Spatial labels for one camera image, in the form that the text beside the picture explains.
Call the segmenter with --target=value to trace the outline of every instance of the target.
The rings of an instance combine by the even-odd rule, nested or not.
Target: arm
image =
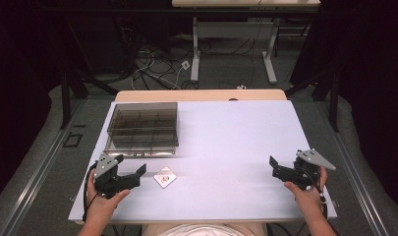
[[[326,180],[326,169],[324,167],[320,167],[319,187],[322,191]],[[321,212],[320,196],[316,188],[310,188],[309,190],[302,191],[301,189],[299,189],[299,187],[291,182],[285,182],[284,186],[288,188],[296,197],[297,206],[302,212],[312,236],[336,235],[330,224],[327,222],[326,218],[324,218],[323,213]]]
[[[87,218],[79,233],[80,236],[101,235],[118,203],[130,193],[129,190],[124,190],[110,200],[101,198],[97,195],[97,191],[94,188],[93,175],[94,170],[90,172],[87,182],[87,202],[90,203],[91,200],[92,202],[89,204]]]

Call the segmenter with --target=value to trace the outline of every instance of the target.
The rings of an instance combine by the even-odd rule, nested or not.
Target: table leg
[[[270,84],[276,84],[277,80],[275,77],[274,68],[272,67],[271,56],[274,48],[275,38],[278,32],[279,18],[273,20],[274,24],[271,29],[268,49],[262,52],[263,63],[265,64],[266,74],[268,75],[268,80]]]
[[[199,80],[199,36],[198,19],[196,17],[193,18],[193,65],[191,80]]]

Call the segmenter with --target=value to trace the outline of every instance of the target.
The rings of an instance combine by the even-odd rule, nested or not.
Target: desk
[[[305,10],[316,8],[320,4],[319,0],[173,0],[173,7],[194,7],[194,8],[295,8]],[[273,19],[272,23],[200,23],[197,18],[193,18],[193,65],[192,81],[199,80],[199,37],[253,37],[268,39],[267,50],[262,52],[262,59],[265,65],[266,74],[271,84],[276,84],[277,80],[272,67],[271,56],[275,37],[278,32],[279,19]],[[269,30],[267,36],[259,33],[261,30]]]
[[[297,149],[309,148],[294,107],[283,92],[198,90],[190,97],[179,92],[183,91],[123,91],[117,95],[119,102],[159,101],[160,96],[162,101],[183,101],[178,102],[180,145],[174,156],[126,159],[119,164],[119,175],[132,173],[144,163],[147,172],[141,186],[119,204],[111,223],[303,219],[294,196],[272,177],[269,165],[272,155],[280,164],[292,167]],[[206,100],[205,94],[213,94],[214,100]],[[226,100],[232,97],[241,100]],[[106,130],[117,103],[111,105],[88,166],[104,150]],[[177,179],[162,189],[153,175],[164,167],[174,171]],[[331,203],[327,190],[325,195]],[[329,217],[336,217],[333,205],[328,208]],[[83,183],[69,220],[81,223],[82,215]]]

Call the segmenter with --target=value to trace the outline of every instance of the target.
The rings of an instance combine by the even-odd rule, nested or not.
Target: clear plastic tray
[[[116,104],[105,153],[126,157],[175,154],[179,117],[176,102]]]

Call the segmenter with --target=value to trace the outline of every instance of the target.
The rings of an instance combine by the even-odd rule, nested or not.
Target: person's lap
[[[243,235],[255,235],[265,236],[265,228],[262,223],[223,223],[223,224],[206,224],[212,225],[224,225],[231,229],[234,229]],[[165,233],[175,227],[179,227],[180,224],[147,224],[142,227],[142,236],[157,236]]]

